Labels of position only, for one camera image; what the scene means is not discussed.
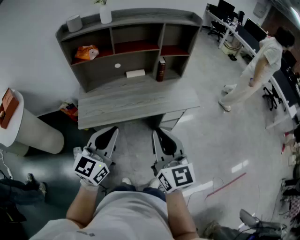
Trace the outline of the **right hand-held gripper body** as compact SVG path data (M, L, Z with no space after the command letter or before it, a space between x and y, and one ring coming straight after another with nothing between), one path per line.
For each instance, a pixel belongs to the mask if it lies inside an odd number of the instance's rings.
M158 127L152 132L152 148L156 161L151 168L166 193L195 183L193 164L188 161L179 138Z

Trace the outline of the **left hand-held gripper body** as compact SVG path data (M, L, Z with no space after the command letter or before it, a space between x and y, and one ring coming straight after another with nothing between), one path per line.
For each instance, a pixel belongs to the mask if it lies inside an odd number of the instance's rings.
M118 134L117 126L106 127L95 132L83 148L74 148L74 173L92 186L98 187L110 173L109 167L115 164L112 154L116 149Z

